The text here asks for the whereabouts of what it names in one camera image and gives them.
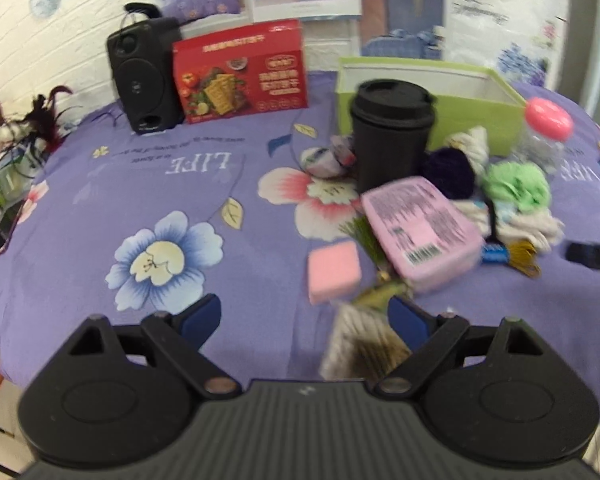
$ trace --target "white brick wall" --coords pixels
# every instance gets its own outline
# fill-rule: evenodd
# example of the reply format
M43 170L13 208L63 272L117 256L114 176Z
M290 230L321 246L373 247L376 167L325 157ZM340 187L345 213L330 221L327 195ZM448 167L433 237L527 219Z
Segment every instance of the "white brick wall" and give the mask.
M22 113L31 97L58 84L76 95L64 105L82 105L82 115L114 99L106 37L120 26L123 4L133 0L62 0L48 20L29 12L29 0L0 0L0 101Z

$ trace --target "plastic bottle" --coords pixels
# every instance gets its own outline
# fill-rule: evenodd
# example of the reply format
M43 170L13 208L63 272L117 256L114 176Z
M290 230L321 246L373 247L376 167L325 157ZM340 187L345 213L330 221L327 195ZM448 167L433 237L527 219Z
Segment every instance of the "plastic bottle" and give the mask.
M554 174L563 160L564 143L573 133L571 116L554 102L534 97L526 103L525 122L513 157Z

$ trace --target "pink flower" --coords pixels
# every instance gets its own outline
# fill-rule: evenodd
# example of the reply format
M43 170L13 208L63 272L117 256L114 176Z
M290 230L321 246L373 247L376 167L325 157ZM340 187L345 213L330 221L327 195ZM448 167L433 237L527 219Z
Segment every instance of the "pink flower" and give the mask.
M46 180L31 186L31 189L29 189L29 194L27 195L27 199L25 200L22 210L20 211L18 224L22 224L31 216L31 213L33 213L33 210L38 204L38 200L45 196L47 191L49 191L49 186L47 185Z
M296 206L296 228L304 238L344 238L340 226L356 217L360 199L353 182L323 180L293 168L276 168L258 183L258 195L275 205Z
M545 25L542 28L542 31L544 32L544 35L550 40L555 39L555 25L553 25L552 23L548 23L547 25Z

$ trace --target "barcode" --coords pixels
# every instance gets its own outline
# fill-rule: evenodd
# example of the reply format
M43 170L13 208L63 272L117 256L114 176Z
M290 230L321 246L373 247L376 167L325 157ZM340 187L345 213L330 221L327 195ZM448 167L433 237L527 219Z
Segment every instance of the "barcode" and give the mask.
M404 253L411 265L423 264L439 254L442 254L442 251L440 251L436 244L429 244L411 253Z

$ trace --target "black speaker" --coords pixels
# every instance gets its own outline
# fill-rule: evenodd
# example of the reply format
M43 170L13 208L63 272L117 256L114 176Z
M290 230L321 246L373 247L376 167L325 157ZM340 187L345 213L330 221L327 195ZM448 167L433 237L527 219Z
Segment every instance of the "black speaker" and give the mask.
M178 21L162 17L150 4L127 4L127 12L149 18L107 38L113 81L122 108L138 134L173 128L184 120L173 81L174 42L182 39Z

